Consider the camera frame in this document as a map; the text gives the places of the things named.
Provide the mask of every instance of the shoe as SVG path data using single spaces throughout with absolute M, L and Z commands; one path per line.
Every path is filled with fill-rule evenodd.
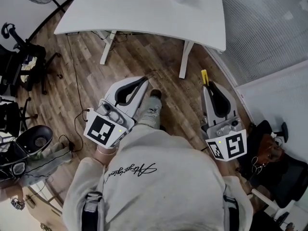
M 162 92 L 158 89 L 153 89 L 150 93 L 150 97 L 157 97 L 158 99 L 162 98 Z

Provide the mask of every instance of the power cord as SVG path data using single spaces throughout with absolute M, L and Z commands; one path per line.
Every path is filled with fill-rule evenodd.
M 80 103 L 80 107 L 81 107 L 81 113 L 82 113 L 82 119 L 83 119 L 83 121 L 85 121 L 86 122 L 86 119 L 84 118 L 84 116 L 83 116 L 83 112 L 85 111 L 85 109 L 83 108 L 83 106 L 82 106 L 82 103 L 81 103 L 81 97 L 80 97 L 80 91 L 79 91 L 79 83 L 78 83 L 78 78 L 77 78 L 77 71 L 76 71 L 76 67 L 75 67 L 75 61 L 74 61 L 74 57 L 73 57 L 73 53 L 72 53 L 72 48 L 71 48 L 71 44 L 70 44 L 70 42 L 69 42 L 69 38 L 68 38 L 68 36 L 66 36 L 67 37 L 67 42 L 68 42 L 68 45 L 69 45 L 69 50 L 70 50 L 70 52 L 71 52 L 71 57 L 72 57 L 72 61 L 73 61 L 73 67 L 74 67 L 74 71 L 75 71 L 75 78 L 76 78 L 76 84 L 77 84 L 77 91 L 78 91 L 78 97 L 79 97 L 79 103 Z
M 77 128 L 76 128 L 76 119 L 81 115 L 82 113 L 80 112 L 76 117 L 75 117 L 75 120 L 74 120 L 74 126 L 75 126 L 75 132 L 76 134 L 80 137 L 80 140 L 81 140 L 81 149 L 77 150 L 77 151 L 74 151 L 73 148 L 74 148 L 74 143 L 71 142 L 69 140 L 69 138 L 65 135 L 65 134 L 62 134 L 60 137 L 59 137 L 59 142 L 61 143 L 60 139 L 61 137 L 66 137 L 66 139 L 68 140 L 68 147 L 70 149 L 71 152 L 80 152 L 82 149 L 83 149 L 83 145 L 84 145 L 84 142 L 83 142 L 83 139 L 82 139 L 82 136 L 78 133 L 77 131 Z
M 48 181 L 49 178 L 50 178 L 50 175 L 49 175 L 48 177 L 46 177 L 44 186 L 43 186 L 37 193 L 32 194 L 31 196 L 28 197 L 28 199 L 25 199 L 24 202 L 27 202 L 27 201 L 31 200 L 33 196 L 36 196 L 36 195 L 40 194 L 40 193 L 43 191 L 43 189 L 45 188 L 45 186 L 46 186 L 47 181 Z
M 36 167 L 36 168 L 33 168 L 33 169 L 31 169 L 31 170 L 25 172 L 24 175 L 25 175 L 25 174 L 27 175 L 28 173 L 32 172 L 33 170 L 36 170 L 36 169 L 38 169 L 38 168 L 40 168 L 40 167 L 43 167 L 44 165 L 46 165 L 46 164 L 48 164 L 48 163 L 51 163 L 53 160 L 55 160 L 55 159 L 57 159 L 57 158 L 59 158 L 59 157 L 62 157 L 62 156 L 64 156 L 64 155 L 68 154 L 68 153 L 71 153 L 71 151 L 68 151 L 68 152 L 64 153 L 63 155 L 61 155 L 61 156 L 56 156 L 54 159 L 50 160 L 49 162 L 44 163 L 44 164 L 41 165 L 41 166 L 38 166 L 38 167 Z
M 108 38 L 108 36 L 107 36 L 106 38 L 102 39 L 96 32 L 93 32 L 93 31 L 91 31 L 91 32 L 96 34 L 101 40 L 104 40 L 104 39 Z M 130 36 L 130 35 L 145 35 L 145 34 L 148 34 L 148 33 L 123 33 L 123 32 L 120 32 L 120 31 L 116 32 L 116 33 L 113 33 L 113 32 L 106 31 L 106 30 L 105 30 L 105 32 L 110 33 L 110 34 L 114 34 L 114 35 L 125 35 L 125 39 L 122 40 L 122 41 L 117 41 L 117 39 L 112 39 L 111 40 L 111 41 L 113 41 L 114 44 L 113 44 L 112 48 L 110 49 L 110 51 L 112 51 L 114 49 L 114 47 L 115 47 L 115 45 L 117 43 L 126 42 L 128 40 L 128 36 Z

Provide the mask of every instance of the bag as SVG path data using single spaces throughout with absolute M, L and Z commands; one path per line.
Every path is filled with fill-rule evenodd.
M 267 165 L 268 163 L 279 162 L 284 156 L 282 149 L 270 134 L 264 134 L 258 149 L 257 163 Z

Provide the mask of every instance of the black cable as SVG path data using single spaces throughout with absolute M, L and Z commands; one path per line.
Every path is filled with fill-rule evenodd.
M 76 128 L 76 119 L 78 118 L 78 116 L 80 116 L 83 113 L 83 111 L 81 111 L 74 119 L 74 126 L 75 126 L 75 132 L 76 134 L 80 137 L 81 140 L 81 149 L 77 150 L 77 151 L 72 151 L 72 152 L 80 152 L 83 149 L 83 139 L 82 136 L 78 133 L 77 128 Z
M 68 39 L 68 36 L 67 37 L 67 42 L 68 42 L 68 45 L 69 45 L 69 50 L 71 52 L 71 57 L 72 57 L 72 61 L 73 61 L 73 67 L 74 67 L 74 71 L 75 71 L 75 78 L 76 78 L 76 84 L 77 84 L 77 91 L 78 91 L 78 97 L 79 97 L 79 103 L 80 103 L 80 107 L 81 107 L 81 113 L 82 113 L 82 119 L 83 121 L 86 121 L 85 118 L 83 117 L 83 112 L 84 112 L 84 108 L 82 106 L 82 103 L 81 103 L 81 97 L 80 97 L 80 91 L 79 91 L 79 83 L 78 83 L 78 78 L 77 78 L 77 71 L 76 71 L 76 67 L 75 67 L 75 61 L 74 61 L 74 57 L 73 57 L 73 53 L 72 53 L 72 48 L 71 48 L 71 44 L 69 42 L 69 39 Z
M 66 137 L 66 139 L 68 140 L 68 142 L 71 142 L 71 141 L 69 140 L 69 138 L 68 138 L 65 134 L 62 134 L 62 135 L 59 137 L 59 139 L 58 139 L 59 142 L 60 142 L 60 138 L 61 138 L 62 136 Z
M 203 151 L 205 151 L 207 148 L 208 148 L 208 146 L 207 146 L 207 147 L 205 147 L 205 148 L 203 148 L 201 151 L 203 152 Z
M 40 177 L 45 177 L 45 178 L 47 178 L 48 176 L 46 176 L 46 175 L 30 175 L 30 174 L 23 174 L 23 176 L 24 175 L 29 175 L 29 176 L 32 176 L 32 177 L 34 177 L 34 178 L 40 178 Z
M 91 31 L 91 32 L 94 33 L 94 34 L 96 34 L 101 40 L 104 40 L 104 39 L 108 38 L 108 36 L 107 36 L 106 38 L 103 38 L 103 39 L 102 39 L 97 33 L 93 32 L 93 31 Z M 110 31 L 105 31 L 105 32 L 108 32 L 108 33 L 114 34 L 114 35 L 125 35 L 125 39 L 122 40 L 122 41 L 117 41 L 116 39 L 112 39 L 112 40 L 111 40 L 111 41 L 113 41 L 114 44 L 113 44 L 113 46 L 112 46 L 112 48 L 111 48 L 110 51 L 112 51 L 112 50 L 114 49 L 116 43 L 126 42 L 126 41 L 128 40 L 128 36 L 129 36 L 129 35 L 145 35 L 145 34 L 148 34 L 148 33 L 123 33 L 123 32 L 116 32 L 116 33 L 113 33 L 113 32 L 110 32 Z
M 50 175 L 46 178 L 44 186 L 37 193 L 29 196 L 28 199 L 26 199 L 24 202 L 27 202 L 27 201 L 31 200 L 33 196 L 36 196 L 36 195 L 40 194 L 42 192 L 42 190 L 45 188 L 45 186 L 47 184 L 47 180 L 49 179 L 49 177 L 50 177 Z
M 101 38 L 101 36 L 99 36 L 96 32 L 93 32 L 93 31 L 91 31 L 92 33 L 94 33 L 94 34 L 96 34 L 101 40 L 104 40 L 104 39 L 106 39 L 106 38 L 108 38 L 108 36 L 107 37 L 105 37 L 105 38 Z
M 114 34 L 114 35 L 116 35 L 116 34 L 118 34 L 119 33 L 119 35 L 145 35 L 145 34 L 148 34 L 148 33 L 123 33 L 123 32 L 116 32 L 116 33 L 113 33 L 113 32 L 110 32 L 110 31 L 106 31 L 106 30 L 104 30 L 105 32 L 108 32 L 108 33 L 111 33 L 111 34 Z
M 36 169 L 38 169 L 38 168 L 40 168 L 40 167 L 43 167 L 44 165 L 46 165 L 46 164 L 52 162 L 53 160 L 55 160 L 55 159 L 57 159 L 57 158 L 59 158 L 59 157 L 61 157 L 61 156 L 57 156 L 57 157 L 55 157 L 54 159 L 50 160 L 49 162 L 44 163 L 43 165 L 38 166 L 38 167 L 36 167 L 36 168 L 33 168 L 33 169 L 31 169 L 31 170 L 25 172 L 24 174 L 30 173 L 30 172 L 32 172 L 33 170 L 36 170 Z

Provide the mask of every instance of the black strap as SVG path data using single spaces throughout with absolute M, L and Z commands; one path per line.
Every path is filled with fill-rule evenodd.
M 98 203 L 102 198 L 101 192 L 88 193 L 82 210 L 81 230 L 97 231 L 98 226 Z
M 97 231 L 98 211 L 87 212 L 82 211 L 82 231 Z
M 224 201 L 232 203 L 234 206 L 229 207 L 229 231 L 239 231 L 240 229 L 240 212 L 239 205 L 235 198 L 223 196 Z

